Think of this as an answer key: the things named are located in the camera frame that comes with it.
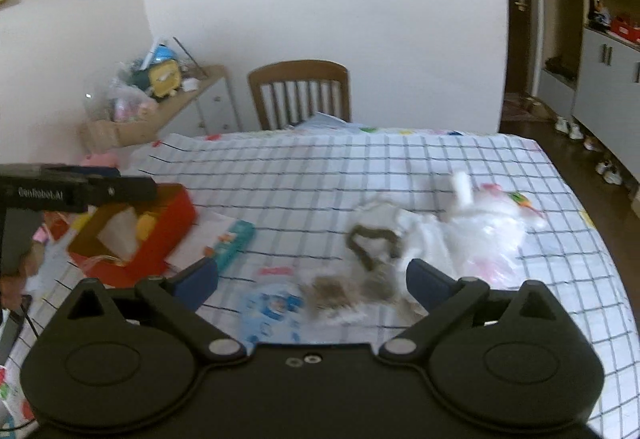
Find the left hand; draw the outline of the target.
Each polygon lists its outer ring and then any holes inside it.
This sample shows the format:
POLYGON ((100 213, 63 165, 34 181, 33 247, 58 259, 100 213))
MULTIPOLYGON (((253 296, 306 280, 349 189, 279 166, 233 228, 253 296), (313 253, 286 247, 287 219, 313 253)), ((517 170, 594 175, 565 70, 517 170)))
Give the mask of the left hand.
POLYGON ((39 243, 32 244, 28 253, 21 257, 17 271, 1 278, 1 305, 11 311, 19 311, 27 280, 35 277, 43 262, 43 248, 39 243))

